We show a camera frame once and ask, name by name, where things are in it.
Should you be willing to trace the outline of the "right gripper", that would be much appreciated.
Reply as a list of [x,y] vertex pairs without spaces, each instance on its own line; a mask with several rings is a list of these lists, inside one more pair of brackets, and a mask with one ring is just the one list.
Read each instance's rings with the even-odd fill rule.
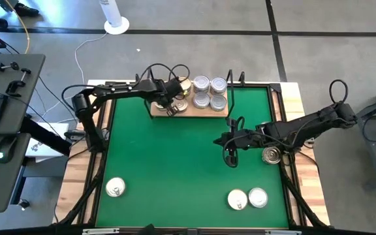
[[224,146],[226,149],[244,149],[253,144],[251,134],[247,131],[238,131],[230,138],[221,136],[213,141],[214,144]]

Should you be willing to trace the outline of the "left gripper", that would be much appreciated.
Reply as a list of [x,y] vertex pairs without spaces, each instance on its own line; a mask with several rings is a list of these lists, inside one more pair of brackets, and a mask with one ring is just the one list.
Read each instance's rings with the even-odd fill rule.
[[179,80],[169,80],[164,82],[159,81],[158,92],[156,93],[155,102],[166,108],[166,114],[169,117],[175,116],[179,109],[177,106],[172,106],[173,98],[183,92]]

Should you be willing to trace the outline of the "green white tuna can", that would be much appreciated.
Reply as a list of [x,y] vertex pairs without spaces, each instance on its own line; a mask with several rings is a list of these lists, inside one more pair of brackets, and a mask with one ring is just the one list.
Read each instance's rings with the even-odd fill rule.
[[223,111],[227,105],[227,99],[223,95],[214,95],[210,99],[210,107],[216,112]]
[[248,193],[250,204],[255,208],[263,208],[268,203],[266,191],[260,187],[252,188]]
[[207,108],[210,104],[210,96],[204,92],[195,93],[193,97],[193,104],[198,109]]
[[200,75],[194,78],[193,85],[194,85],[195,93],[199,93],[199,92],[207,93],[210,88],[210,80],[207,76]]
[[281,160],[281,152],[277,147],[267,147],[262,150],[262,161],[269,165],[276,165]]
[[227,90],[227,81],[222,77],[216,77],[210,82],[210,92],[213,95],[221,95]]

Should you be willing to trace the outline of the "green table mat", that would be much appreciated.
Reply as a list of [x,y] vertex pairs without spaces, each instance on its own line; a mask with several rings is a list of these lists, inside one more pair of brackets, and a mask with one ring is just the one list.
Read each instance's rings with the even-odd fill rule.
[[[102,193],[98,227],[281,228],[288,225],[279,168],[260,149],[240,150],[236,168],[213,141],[228,131],[223,118],[149,117],[142,99],[116,103],[104,180],[120,177],[125,192]],[[252,188],[268,195],[263,208],[248,199]],[[233,189],[247,206],[233,210]]]

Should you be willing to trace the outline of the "white tower fan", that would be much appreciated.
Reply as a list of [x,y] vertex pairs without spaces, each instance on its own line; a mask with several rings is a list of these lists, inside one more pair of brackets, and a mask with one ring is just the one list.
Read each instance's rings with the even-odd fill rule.
[[99,0],[106,21],[104,30],[111,35],[120,35],[129,29],[129,21],[119,11],[116,0]]

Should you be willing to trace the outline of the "white paper box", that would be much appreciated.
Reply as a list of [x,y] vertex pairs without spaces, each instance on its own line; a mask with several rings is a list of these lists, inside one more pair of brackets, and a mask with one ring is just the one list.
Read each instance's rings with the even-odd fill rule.
[[[64,133],[69,129],[68,123],[39,123],[39,125],[54,134],[60,134],[62,139],[66,139]],[[25,156],[34,158],[39,163],[51,158],[62,157],[63,154],[32,138],[29,141]]]

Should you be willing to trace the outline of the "grey desk foot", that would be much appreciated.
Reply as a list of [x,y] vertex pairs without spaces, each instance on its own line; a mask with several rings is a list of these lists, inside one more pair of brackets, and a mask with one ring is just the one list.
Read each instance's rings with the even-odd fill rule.
[[37,163],[34,158],[27,158],[23,177],[26,178],[63,178],[67,158],[55,157]]

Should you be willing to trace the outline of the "grey desk panel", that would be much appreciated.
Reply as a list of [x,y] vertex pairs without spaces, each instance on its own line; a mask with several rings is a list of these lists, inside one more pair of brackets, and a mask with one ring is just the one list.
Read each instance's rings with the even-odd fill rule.
[[31,71],[26,76],[20,70],[0,71],[0,94],[6,94],[7,87],[12,81],[25,82],[24,87],[16,90],[21,96],[9,98],[6,102],[0,119],[0,134],[14,134],[20,130],[45,59],[46,56],[43,54],[0,54],[0,63],[8,66],[16,62],[19,68]]

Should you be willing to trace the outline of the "black computer mouse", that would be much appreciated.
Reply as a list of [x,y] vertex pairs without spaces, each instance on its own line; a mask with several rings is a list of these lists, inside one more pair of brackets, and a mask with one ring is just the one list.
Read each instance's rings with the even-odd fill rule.
[[8,163],[12,160],[17,139],[16,135],[10,135],[0,141],[0,163]]

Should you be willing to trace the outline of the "black frame wooden shelf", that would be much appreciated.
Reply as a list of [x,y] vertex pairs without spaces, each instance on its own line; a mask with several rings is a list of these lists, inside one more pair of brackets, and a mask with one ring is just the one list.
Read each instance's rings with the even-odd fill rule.
[[[227,78],[225,79],[227,81],[228,88],[227,90],[221,94],[227,99],[227,105],[223,111],[216,112],[212,110],[210,105],[207,108],[204,109],[198,109],[193,104],[193,97],[195,95],[194,91],[190,93],[190,95],[185,96],[184,99],[188,102],[188,107],[185,112],[177,113],[173,117],[181,117],[181,118],[228,118],[231,114],[231,111],[234,108],[235,100],[234,100],[234,82],[233,82],[233,76],[232,76],[232,70],[229,70]],[[212,96],[214,96],[210,91],[207,92],[207,94],[210,96],[210,99]]]

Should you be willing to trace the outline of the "black aluminium table frame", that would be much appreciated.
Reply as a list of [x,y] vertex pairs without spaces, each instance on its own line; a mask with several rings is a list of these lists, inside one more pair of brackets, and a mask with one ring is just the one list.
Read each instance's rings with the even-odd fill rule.
[[[239,89],[268,89],[270,97],[268,106],[274,110],[276,119],[291,120],[304,116],[301,94],[298,84],[295,82],[247,82],[241,85],[234,83]],[[74,157],[66,166],[65,175],[61,184],[59,198],[55,212],[58,219],[63,219],[79,197],[86,189],[89,181],[95,177],[99,168],[101,155],[92,156],[84,151],[86,143],[82,140],[72,147],[71,155]],[[288,175],[294,177],[294,183],[300,190],[304,200],[325,224],[329,224],[328,212],[324,201],[319,169],[315,162],[315,156],[310,144],[306,144],[300,153],[295,155],[295,167],[287,168]]]

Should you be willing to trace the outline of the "black side bracket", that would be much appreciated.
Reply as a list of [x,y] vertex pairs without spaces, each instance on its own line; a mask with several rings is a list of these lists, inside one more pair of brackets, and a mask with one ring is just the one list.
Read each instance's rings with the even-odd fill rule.
[[69,130],[64,133],[65,138],[72,141],[76,142],[78,140],[84,139],[86,134],[84,131],[79,131],[79,130]]

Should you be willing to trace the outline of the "silver metal bracket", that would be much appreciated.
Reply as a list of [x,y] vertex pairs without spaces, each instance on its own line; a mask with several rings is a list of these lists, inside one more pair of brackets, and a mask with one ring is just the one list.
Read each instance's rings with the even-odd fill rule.
[[119,228],[86,228],[83,229],[82,235],[109,235],[119,234]]
[[302,235],[302,232],[296,230],[265,230],[264,235]]

